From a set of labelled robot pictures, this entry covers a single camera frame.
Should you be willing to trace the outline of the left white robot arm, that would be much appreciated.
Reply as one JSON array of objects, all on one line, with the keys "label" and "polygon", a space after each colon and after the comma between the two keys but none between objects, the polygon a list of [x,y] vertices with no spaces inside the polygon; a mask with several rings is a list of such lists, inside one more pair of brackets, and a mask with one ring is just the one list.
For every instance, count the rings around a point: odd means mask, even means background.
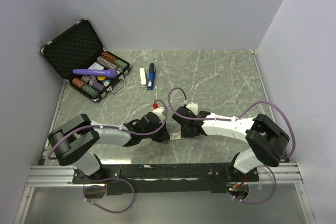
[{"label": "left white robot arm", "polygon": [[61,166],[72,165],[90,182],[97,183],[106,172],[97,155],[89,152],[94,145],[131,147],[147,138],[157,143],[170,140],[162,113],[152,111],[120,126],[98,123],[80,114],[48,135],[52,149],[47,158],[56,159]]}]

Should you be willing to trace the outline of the blue stapler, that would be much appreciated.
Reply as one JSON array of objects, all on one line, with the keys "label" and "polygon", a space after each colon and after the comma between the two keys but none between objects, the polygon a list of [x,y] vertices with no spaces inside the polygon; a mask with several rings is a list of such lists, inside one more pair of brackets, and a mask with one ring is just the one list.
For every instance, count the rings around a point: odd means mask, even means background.
[{"label": "blue stapler", "polygon": [[147,81],[147,89],[148,90],[153,90],[154,89],[155,76],[156,76],[155,64],[150,63],[148,81]]}]

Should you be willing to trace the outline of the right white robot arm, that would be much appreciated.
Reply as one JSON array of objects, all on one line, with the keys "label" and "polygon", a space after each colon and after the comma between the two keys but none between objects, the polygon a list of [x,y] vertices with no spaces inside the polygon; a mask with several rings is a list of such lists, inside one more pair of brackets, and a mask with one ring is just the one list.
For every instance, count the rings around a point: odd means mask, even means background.
[{"label": "right white robot arm", "polygon": [[238,119],[207,111],[195,114],[188,105],[184,105],[172,118],[181,126],[182,138],[216,135],[247,143],[249,149],[236,154],[229,168],[229,175],[235,181],[242,180],[260,165],[279,166],[290,140],[288,134],[265,114]]}]

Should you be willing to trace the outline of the staple box with red label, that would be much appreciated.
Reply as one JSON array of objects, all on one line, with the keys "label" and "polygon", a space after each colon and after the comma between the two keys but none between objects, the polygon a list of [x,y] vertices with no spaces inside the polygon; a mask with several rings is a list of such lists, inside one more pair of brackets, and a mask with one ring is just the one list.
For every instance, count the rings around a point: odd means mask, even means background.
[{"label": "staple box with red label", "polygon": [[180,140],[181,134],[180,133],[171,133],[170,134],[170,140]]}]

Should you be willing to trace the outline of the white stapler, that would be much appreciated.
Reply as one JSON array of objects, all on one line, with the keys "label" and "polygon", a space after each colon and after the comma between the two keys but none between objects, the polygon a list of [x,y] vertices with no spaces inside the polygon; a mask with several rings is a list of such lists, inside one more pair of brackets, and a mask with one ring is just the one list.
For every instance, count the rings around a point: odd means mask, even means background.
[{"label": "white stapler", "polygon": [[140,74],[141,87],[146,88],[146,86],[147,86],[147,80],[146,80],[146,75],[145,75],[144,68],[140,68],[139,69],[139,74]]}]

